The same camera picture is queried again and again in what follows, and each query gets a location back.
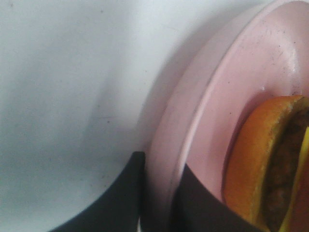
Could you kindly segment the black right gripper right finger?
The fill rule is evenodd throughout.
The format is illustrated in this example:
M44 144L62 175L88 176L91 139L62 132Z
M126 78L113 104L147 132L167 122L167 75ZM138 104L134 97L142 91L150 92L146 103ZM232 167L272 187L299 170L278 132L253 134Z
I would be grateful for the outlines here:
M219 202L186 165L172 208L174 232L259 232Z

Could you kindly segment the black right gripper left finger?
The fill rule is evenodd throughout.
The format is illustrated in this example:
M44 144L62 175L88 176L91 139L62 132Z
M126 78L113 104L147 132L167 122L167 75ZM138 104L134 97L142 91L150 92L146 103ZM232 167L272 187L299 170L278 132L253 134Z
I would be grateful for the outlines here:
M136 232L144 187L145 153L133 152L113 184L54 232Z

